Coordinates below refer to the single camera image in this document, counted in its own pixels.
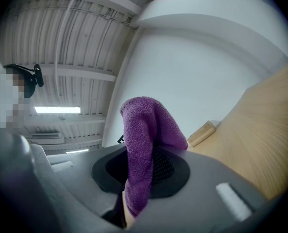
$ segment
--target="purple towel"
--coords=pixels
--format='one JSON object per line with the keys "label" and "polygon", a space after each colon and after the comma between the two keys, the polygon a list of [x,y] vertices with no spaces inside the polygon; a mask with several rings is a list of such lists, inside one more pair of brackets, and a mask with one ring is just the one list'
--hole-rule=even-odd
{"label": "purple towel", "polygon": [[132,216],[136,217],[146,206],[152,186],[153,145],[170,145],[186,150],[188,144],[172,116],[155,99],[139,97],[127,100],[120,113],[129,165],[125,201]]}

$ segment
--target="ceiling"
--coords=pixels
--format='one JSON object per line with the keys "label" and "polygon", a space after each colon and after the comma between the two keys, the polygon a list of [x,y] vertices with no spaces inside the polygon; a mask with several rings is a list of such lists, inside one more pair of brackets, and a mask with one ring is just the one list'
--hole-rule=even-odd
{"label": "ceiling", "polygon": [[[31,142],[31,134],[59,132],[64,143],[42,145],[46,154],[101,147],[115,80],[136,31],[130,26],[136,15],[132,8],[150,0],[74,0],[61,26],[70,1],[14,0],[0,19],[1,63],[42,68],[45,85],[36,87],[18,132]],[[60,115],[40,116],[36,105],[80,106],[81,114],[63,115],[63,120]]]}

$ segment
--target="fluorescent light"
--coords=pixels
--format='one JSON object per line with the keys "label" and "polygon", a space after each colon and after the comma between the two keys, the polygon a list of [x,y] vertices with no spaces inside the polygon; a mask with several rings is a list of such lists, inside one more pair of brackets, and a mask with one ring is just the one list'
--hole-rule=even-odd
{"label": "fluorescent light", "polygon": [[50,113],[50,114],[74,114],[80,113],[79,106],[72,107],[55,107],[55,106],[35,106],[35,110],[37,113]]}
{"label": "fluorescent light", "polygon": [[77,150],[77,151],[70,151],[70,152],[66,152],[66,153],[80,153],[80,152],[87,152],[89,150]]}

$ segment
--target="light wood surface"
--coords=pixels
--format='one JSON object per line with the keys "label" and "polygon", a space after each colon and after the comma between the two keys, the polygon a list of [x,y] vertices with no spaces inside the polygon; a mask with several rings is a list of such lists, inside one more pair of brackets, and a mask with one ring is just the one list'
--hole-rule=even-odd
{"label": "light wood surface", "polygon": [[210,121],[207,121],[201,128],[199,128],[195,133],[193,133],[187,141],[192,147],[194,147],[200,142],[204,141],[214,132],[214,125]]}
{"label": "light wood surface", "polygon": [[226,164],[268,199],[284,192],[288,186],[288,64],[246,90],[216,131],[188,150]]}

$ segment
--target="black headset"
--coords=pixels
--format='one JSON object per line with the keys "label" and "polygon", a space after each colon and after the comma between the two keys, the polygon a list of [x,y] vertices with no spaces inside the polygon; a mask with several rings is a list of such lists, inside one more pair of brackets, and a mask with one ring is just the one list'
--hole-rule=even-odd
{"label": "black headset", "polygon": [[43,87],[42,72],[39,64],[36,64],[33,70],[16,64],[5,65],[4,68],[11,68],[13,73],[23,75],[24,98],[30,98],[34,94],[36,84],[39,87]]}

